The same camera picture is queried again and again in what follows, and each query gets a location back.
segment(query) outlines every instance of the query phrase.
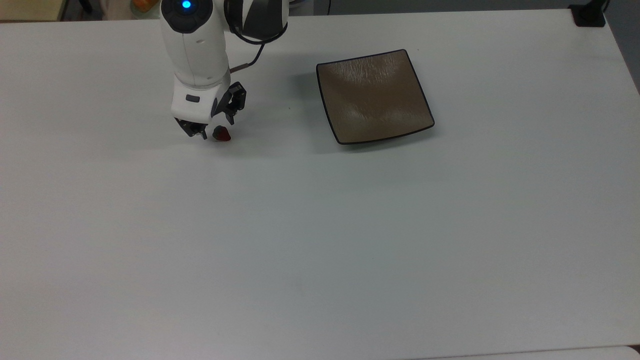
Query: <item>red object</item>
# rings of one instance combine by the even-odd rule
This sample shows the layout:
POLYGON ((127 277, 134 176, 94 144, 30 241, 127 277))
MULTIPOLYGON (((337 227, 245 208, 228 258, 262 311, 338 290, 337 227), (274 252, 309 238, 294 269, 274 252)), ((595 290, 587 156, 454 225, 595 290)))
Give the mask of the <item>red object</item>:
POLYGON ((229 130, 226 127, 218 125, 213 129, 213 138, 217 141, 227 142, 231 140, 231 135, 229 135, 229 130))

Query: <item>white table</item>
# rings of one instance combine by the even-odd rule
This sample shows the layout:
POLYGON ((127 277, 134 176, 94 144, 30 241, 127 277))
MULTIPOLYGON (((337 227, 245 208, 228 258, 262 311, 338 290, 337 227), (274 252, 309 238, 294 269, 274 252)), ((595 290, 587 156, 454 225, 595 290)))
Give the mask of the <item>white table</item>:
MULTIPOLYGON (((232 65, 256 50, 228 47, 232 65)), ((235 76, 230 143, 171 118, 155 21, 4 24, 0 48, 5 359, 640 343, 640 97, 609 28, 293 18, 235 76), (435 127, 338 145, 315 64, 399 48, 435 127)))

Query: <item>brown plate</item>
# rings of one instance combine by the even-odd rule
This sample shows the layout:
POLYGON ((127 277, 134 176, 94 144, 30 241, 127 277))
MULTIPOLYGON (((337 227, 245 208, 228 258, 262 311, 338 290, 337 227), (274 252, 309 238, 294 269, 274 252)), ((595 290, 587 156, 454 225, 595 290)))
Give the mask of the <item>brown plate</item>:
POLYGON ((338 143, 417 133, 433 116, 406 50, 318 64, 320 94, 338 143))

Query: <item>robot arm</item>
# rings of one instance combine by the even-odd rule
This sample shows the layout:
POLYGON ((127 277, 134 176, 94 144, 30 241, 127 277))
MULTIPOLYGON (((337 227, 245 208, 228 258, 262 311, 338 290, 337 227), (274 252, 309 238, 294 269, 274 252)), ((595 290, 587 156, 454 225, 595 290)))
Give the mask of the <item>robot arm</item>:
POLYGON ((288 0, 162 0, 160 26, 174 66, 171 111, 189 136, 206 138, 214 115, 223 112, 233 124, 244 108, 244 88, 230 84, 224 31, 264 45, 284 33, 288 15, 288 0))

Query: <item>button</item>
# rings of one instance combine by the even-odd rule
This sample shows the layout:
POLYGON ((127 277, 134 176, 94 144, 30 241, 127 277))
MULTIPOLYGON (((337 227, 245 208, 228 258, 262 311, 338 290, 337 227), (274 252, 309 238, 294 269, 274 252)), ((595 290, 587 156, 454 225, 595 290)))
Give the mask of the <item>button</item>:
POLYGON ((200 97, 187 94, 186 100, 191 102, 200 102, 200 97))
POLYGON ((198 10, 198 0, 174 0, 173 9, 183 15, 191 15, 198 10))
POLYGON ((180 32, 190 32, 196 27, 196 20, 192 17, 174 16, 170 20, 173 29, 180 32))

